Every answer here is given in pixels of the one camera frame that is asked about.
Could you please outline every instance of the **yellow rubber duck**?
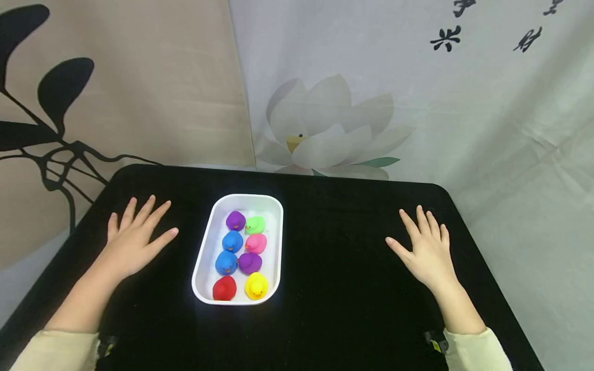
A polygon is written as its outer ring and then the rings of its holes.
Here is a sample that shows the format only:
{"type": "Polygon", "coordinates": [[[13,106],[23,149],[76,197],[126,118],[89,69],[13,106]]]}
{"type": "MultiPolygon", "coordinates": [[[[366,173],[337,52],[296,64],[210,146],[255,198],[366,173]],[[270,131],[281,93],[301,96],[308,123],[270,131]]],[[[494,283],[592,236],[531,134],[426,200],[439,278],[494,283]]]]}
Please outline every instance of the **yellow rubber duck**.
{"type": "Polygon", "coordinates": [[[245,283],[245,294],[252,300],[262,299],[268,291],[268,281],[259,272],[249,275],[245,283]]]}

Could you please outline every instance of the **white plastic tray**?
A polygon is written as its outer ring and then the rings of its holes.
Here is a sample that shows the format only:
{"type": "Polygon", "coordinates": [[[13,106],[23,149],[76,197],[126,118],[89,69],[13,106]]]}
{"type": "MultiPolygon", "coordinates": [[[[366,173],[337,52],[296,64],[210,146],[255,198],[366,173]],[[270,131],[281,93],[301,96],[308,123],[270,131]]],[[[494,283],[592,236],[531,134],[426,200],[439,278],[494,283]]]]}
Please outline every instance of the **white plastic tray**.
{"type": "MultiPolygon", "coordinates": [[[[248,235],[245,229],[240,231],[245,240],[248,235]]],[[[280,260],[282,257],[283,240],[283,206],[271,196],[231,194],[219,199],[210,212],[210,218],[206,225],[206,231],[202,238],[202,245],[196,259],[194,274],[192,275],[192,289],[198,299],[207,304],[216,305],[256,305],[265,302],[274,295],[280,283],[280,260]],[[261,216],[266,223],[264,235],[267,239],[266,249],[262,257],[262,273],[268,280],[268,292],[260,300],[251,300],[245,294],[245,282],[248,276],[237,270],[231,275],[237,284],[237,293],[231,301],[213,300],[213,285],[221,279],[221,276],[214,269],[214,261],[223,251],[222,240],[229,232],[225,220],[233,211],[237,210],[245,218],[261,216]]],[[[235,255],[239,257],[245,252],[242,247],[235,255]]]]}

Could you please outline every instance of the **blue rubber duck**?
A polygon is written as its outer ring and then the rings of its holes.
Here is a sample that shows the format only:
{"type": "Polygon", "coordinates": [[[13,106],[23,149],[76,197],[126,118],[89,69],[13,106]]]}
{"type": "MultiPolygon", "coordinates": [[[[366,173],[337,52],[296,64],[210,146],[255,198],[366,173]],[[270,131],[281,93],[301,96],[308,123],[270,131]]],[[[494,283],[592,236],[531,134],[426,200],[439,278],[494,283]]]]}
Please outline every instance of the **blue rubber duck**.
{"type": "Polygon", "coordinates": [[[236,230],[229,231],[229,233],[223,237],[223,250],[236,253],[243,244],[244,238],[241,237],[241,234],[239,234],[239,232],[236,230]]]}
{"type": "Polygon", "coordinates": [[[233,274],[237,269],[237,256],[231,251],[223,251],[214,262],[214,267],[222,275],[233,274]]]}

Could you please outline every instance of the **fabric backdrop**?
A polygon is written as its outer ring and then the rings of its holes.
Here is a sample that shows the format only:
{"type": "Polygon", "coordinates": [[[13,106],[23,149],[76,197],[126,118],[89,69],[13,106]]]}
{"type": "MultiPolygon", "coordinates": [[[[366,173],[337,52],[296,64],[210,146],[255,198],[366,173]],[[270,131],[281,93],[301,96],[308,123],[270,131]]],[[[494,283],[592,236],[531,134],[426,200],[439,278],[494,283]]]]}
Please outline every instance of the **fabric backdrop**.
{"type": "Polygon", "coordinates": [[[258,170],[445,187],[544,367],[594,369],[592,1],[230,7],[258,170]]]}
{"type": "Polygon", "coordinates": [[[118,168],[254,165],[226,0],[35,4],[0,5],[0,326],[118,168]]]}

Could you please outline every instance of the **right hand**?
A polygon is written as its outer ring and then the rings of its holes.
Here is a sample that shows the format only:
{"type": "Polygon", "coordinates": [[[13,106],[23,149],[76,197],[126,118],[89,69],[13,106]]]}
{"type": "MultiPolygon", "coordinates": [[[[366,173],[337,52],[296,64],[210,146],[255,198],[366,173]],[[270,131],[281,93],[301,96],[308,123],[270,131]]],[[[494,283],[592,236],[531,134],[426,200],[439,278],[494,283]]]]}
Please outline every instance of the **right hand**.
{"type": "Polygon", "coordinates": [[[404,210],[401,209],[399,213],[410,236],[413,251],[408,251],[392,237],[386,237],[386,243],[406,268],[433,293],[441,287],[458,284],[451,262],[450,234],[446,225],[442,224],[440,228],[433,214],[428,211],[425,216],[420,205],[416,207],[418,227],[404,210]]]}

